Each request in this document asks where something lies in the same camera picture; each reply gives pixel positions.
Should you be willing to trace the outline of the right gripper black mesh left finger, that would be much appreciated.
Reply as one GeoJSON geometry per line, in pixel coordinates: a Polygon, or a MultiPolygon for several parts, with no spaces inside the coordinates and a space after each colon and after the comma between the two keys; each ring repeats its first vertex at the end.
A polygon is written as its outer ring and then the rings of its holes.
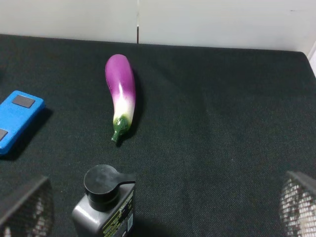
{"type": "Polygon", "coordinates": [[[38,176],[0,201],[2,237],[48,237],[54,225],[54,201],[48,177],[38,176]]]}

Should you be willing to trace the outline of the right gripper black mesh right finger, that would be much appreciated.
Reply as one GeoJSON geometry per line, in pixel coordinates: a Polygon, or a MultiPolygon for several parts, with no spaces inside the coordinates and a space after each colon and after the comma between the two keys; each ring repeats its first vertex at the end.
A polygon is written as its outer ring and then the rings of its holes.
{"type": "Polygon", "coordinates": [[[316,180],[302,172],[288,171],[282,186],[279,217],[287,237],[316,235],[316,180]]]}

